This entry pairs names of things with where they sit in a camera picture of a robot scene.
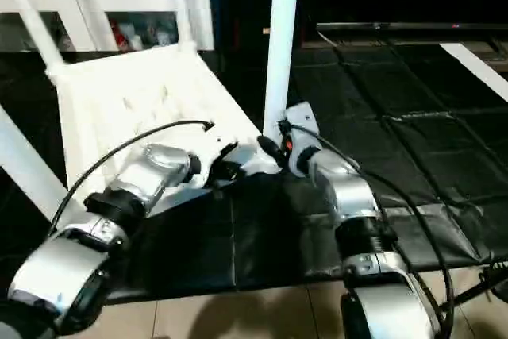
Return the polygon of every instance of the black foam mat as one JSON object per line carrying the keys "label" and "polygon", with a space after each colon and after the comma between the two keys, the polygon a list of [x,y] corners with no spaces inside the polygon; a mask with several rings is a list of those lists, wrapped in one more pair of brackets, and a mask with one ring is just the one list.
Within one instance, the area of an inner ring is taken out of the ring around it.
{"label": "black foam mat", "polygon": [[[261,128],[266,52],[203,59]],[[0,63],[2,106],[64,180],[56,91],[40,59],[2,55]],[[301,101],[313,107],[324,137],[419,205],[451,266],[508,257],[508,107],[441,47],[297,50],[288,104]],[[5,173],[0,185],[6,287],[48,223]],[[371,186],[414,264],[436,269],[401,198]],[[254,175],[149,218],[124,266],[112,303],[337,279],[342,271],[322,196],[286,173]]]}

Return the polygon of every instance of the tile floor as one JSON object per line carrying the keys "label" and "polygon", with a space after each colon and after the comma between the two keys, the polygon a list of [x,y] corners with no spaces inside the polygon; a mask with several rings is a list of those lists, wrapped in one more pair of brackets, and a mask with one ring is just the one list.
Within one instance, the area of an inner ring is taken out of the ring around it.
{"label": "tile floor", "polygon": [[[439,272],[423,277],[438,301]],[[452,271],[459,293],[478,281],[478,269]],[[342,338],[341,282],[236,294],[206,295],[109,306],[74,339],[337,339]],[[456,339],[508,339],[508,304],[479,296],[456,309]]]}

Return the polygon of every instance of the cabinet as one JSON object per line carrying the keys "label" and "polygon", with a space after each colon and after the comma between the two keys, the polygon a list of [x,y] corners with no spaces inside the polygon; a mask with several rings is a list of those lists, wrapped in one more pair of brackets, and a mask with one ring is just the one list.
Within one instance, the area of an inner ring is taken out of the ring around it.
{"label": "cabinet", "polygon": [[[174,0],[31,0],[62,50],[117,51],[111,24],[136,25],[144,48],[158,44],[153,34],[178,31],[168,27],[174,18]],[[190,25],[198,49],[214,49],[210,0],[187,0]],[[0,0],[0,52],[32,49],[33,44],[13,0]]]}
{"label": "cabinet", "polygon": [[[63,51],[93,51],[95,44],[76,0],[31,0]],[[0,0],[0,51],[33,50],[14,0]]]}
{"label": "cabinet", "polygon": [[[99,51],[118,50],[113,31],[112,21],[127,21],[129,13],[136,15],[139,20],[143,15],[147,23],[155,24],[161,19],[168,19],[174,14],[176,5],[174,0],[77,0],[88,25],[95,47]],[[190,26],[198,49],[213,50],[214,35],[210,0],[187,0],[189,8]],[[137,30],[137,34],[146,31]],[[144,39],[144,46],[149,48]]]}

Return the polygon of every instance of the black cable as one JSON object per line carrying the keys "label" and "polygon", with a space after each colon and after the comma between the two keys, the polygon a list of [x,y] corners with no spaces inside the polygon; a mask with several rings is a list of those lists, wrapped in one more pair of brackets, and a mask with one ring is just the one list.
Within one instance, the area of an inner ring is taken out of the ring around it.
{"label": "black cable", "polygon": [[[443,256],[443,253],[441,252],[439,245],[437,244],[436,238],[434,237],[432,231],[430,230],[429,225],[427,224],[427,221],[421,214],[421,212],[418,210],[416,205],[413,203],[413,201],[410,199],[408,195],[404,191],[402,191],[400,188],[398,188],[395,184],[393,184],[390,180],[383,178],[381,175],[378,175],[371,171],[364,171],[360,168],[360,166],[355,163],[351,158],[347,157],[341,150],[339,150],[337,147],[335,147],[334,144],[327,141],[324,137],[320,136],[319,134],[315,133],[312,130],[306,129],[305,127],[293,125],[289,121],[281,121],[279,123],[279,127],[281,128],[281,131],[287,131],[288,128],[291,129],[297,129],[300,131],[303,131],[304,133],[307,133],[311,135],[312,137],[319,140],[323,145],[328,147],[331,151],[335,152],[338,156],[340,156],[343,160],[345,160],[352,168],[355,169],[356,172],[358,172],[359,175],[370,177],[372,179],[375,179],[379,181],[380,183],[384,184],[388,188],[390,188],[393,192],[395,192],[397,195],[399,195],[406,205],[410,208],[411,212],[414,214],[416,219],[418,220],[418,223],[420,224],[425,236],[427,237],[427,240],[430,243],[430,246],[432,246],[432,249],[434,253],[436,254],[437,261],[441,267],[441,272],[443,273],[443,279],[444,279],[444,287],[446,289],[446,299],[448,303],[448,309],[446,313],[446,317],[444,320],[444,328],[441,331],[441,337],[444,339],[450,338],[452,334],[452,327],[453,327],[453,319],[454,319],[454,312],[455,312],[455,303],[454,303],[454,294],[453,294],[453,285],[452,285],[452,277],[450,276],[450,272],[448,269],[448,266],[445,261],[445,257]],[[436,315],[440,314],[439,307],[436,310]]]}
{"label": "black cable", "polygon": [[50,238],[50,236],[53,234],[53,232],[56,231],[56,225],[58,224],[58,221],[62,217],[62,213],[64,212],[65,208],[67,207],[67,204],[71,201],[72,196],[76,192],[76,190],[83,184],[83,182],[94,172],[97,168],[101,167],[104,162],[106,162],[111,156],[115,155],[117,152],[123,150],[124,148],[130,146],[131,144],[134,144],[138,141],[140,141],[143,138],[146,138],[152,134],[158,133],[159,131],[170,129],[171,127],[181,126],[181,125],[203,125],[205,126],[205,130],[210,129],[214,126],[213,122],[207,122],[207,121],[199,121],[199,120],[189,120],[189,121],[177,121],[172,123],[167,123],[166,125],[162,125],[159,127],[155,127],[154,129],[150,129],[149,131],[146,131],[144,133],[141,133],[134,138],[129,139],[128,141],[120,144],[113,150],[109,151],[107,154],[105,154],[101,159],[99,159],[97,162],[92,164],[90,168],[88,168],[79,178],[76,180],[76,182],[72,185],[71,189],[67,192],[65,197],[63,198],[62,202],[58,206],[58,209],[56,210],[55,215],[53,216],[53,219],[51,220],[51,226],[49,227],[48,235],[46,238]]}
{"label": "black cable", "polygon": [[[386,226],[390,226],[390,221],[388,220],[388,214],[384,210],[383,206],[381,205],[381,202],[377,198],[376,194],[374,194],[374,200],[379,208],[379,212],[381,212],[381,216],[383,217],[384,224]],[[430,306],[432,307],[437,322],[439,323],[439,326],[441,328],[441,332],[443,331],[445,327],[445,321],[443,320],[442,311],[439,307],[439,304],[436,301],[436,298],[434,297],[434,294],[432,294],[432,291],[427,286],[427,283],[425,283],[424,279],[421,277],[420,273],[417,272],[417,270],[414,268],[413,263],[411,263],[410,258],[407,256],[406,251],[402,249],[402,246],[398,243],[397,239],[394,241],[394,247],[395,250],[400,254],[400,257],[402,258],[402,261],[404,261],[404,264],[407,266],[407,271],[416,279],[418,284],[420,285],[420,288],[425,293],[425,296],[429,300]]]}

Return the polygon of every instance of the white pole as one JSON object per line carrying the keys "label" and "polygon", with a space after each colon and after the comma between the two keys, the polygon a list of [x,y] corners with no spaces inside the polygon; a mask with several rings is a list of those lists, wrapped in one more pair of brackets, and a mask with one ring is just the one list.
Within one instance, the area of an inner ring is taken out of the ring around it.
{"label": "white pole", "polygon": [[280,143],[277,122],[287,104],[296,0],[271,0],[270,47],[264,101],[263,135]]}
{"label": "white pole", "polygon": [[178,26],[179,44],[192,41],[191,24],[189,22],[189,10],[185,0],[176,1],[176,24]]}
{"label": "white pole", "polygon": [[[1,106],[0,167],[50,220],[67,190]],[[78,205],[71,200],[71,211],[81,210]]]}
{"label": "white pole", "polygon": [[58,52],[51,35],[49,34],[40,14],[30,4],[29,0],[15,0],[20,11],[21,18],[35,42],[46,68],[51,70],[54,65],[63,64],[64,59]]}

